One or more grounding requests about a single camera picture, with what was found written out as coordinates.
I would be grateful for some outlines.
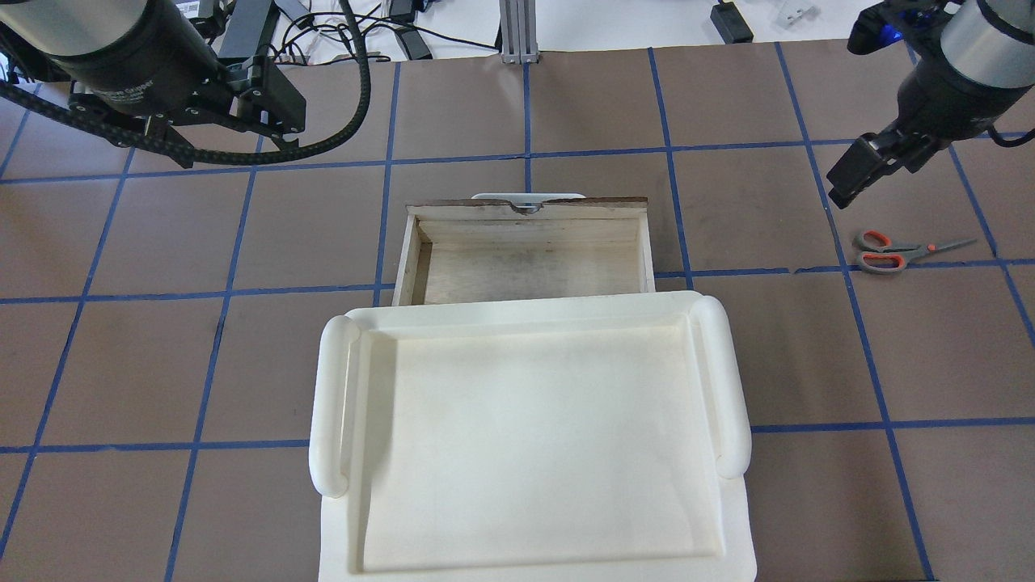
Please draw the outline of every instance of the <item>power adapter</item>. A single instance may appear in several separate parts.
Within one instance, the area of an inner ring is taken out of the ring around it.
[[[750,42],[755,39],[755,33],[733,2],[719,0],[718,4],[712,6],[711,20],[727,45]]]

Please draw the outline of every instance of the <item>white tray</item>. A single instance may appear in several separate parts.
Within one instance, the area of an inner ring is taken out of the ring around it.
[[[749,457],[712,297],[355,310],[320,346],[320,580],[753,580]]]

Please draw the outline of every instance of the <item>tray handle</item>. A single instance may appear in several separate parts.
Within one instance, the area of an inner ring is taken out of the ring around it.
[[[715,297],[702,297],[690,309],[690,323],[701,330],[704,366],[711,391],[718,443],[715,467],[719,476],[739,478],[751,460],[751,427],[747,420],[744,390],[733,351],[733,336],[726,310]]]
[[[361,328],[349,317],[339,315],[327,322],[320,337],[317,363],[317,387],[313,402],[313,428],[309,433],[309,476],[317,491],[325,497],[341,497],[349,490],[348,459],[345,443],[346,389],[350,372],[358,366]]]

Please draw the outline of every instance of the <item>black cylinder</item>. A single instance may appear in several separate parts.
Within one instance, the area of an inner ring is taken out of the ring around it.
[[[1030,88],[986,87],[959,75],[944,59],[924,59],[898,88],[895,126],[930,136],[944,148],[984,133]]]
[[[182,108],[218,71],[215,54],[171,0],[148,0],[140,21],[86,55],[48,55],[116,111],[153,115]]]

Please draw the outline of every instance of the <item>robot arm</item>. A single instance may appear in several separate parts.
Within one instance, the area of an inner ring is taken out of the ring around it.
[[[355,135],[369,105],[366,48],[348,0],[338,3],[359,65],[359,104],[338,133],[306,146],[285,138],[304,129],[305,98],[267,54],[278,17],[273,0],[239,0],[219,54],[172,0],[0,0],[0,22],[76,81],[67,110],[6,82],[0,82],[0,96],[183,167],[308,157]],[[260,134],[279,151],[197,149],[175,129],[201,123]]]
[[[898,117],[879,134],[860,136],[827,174],[830,199],[847,207],[882,176],[917,172],[953,141],[989,132],[1035,84],[1035,0],[966,0],[951,14],[947,0],[884,0],[859,14],[849,51],[873,53],[898,38],[920,62],[898,88]]]

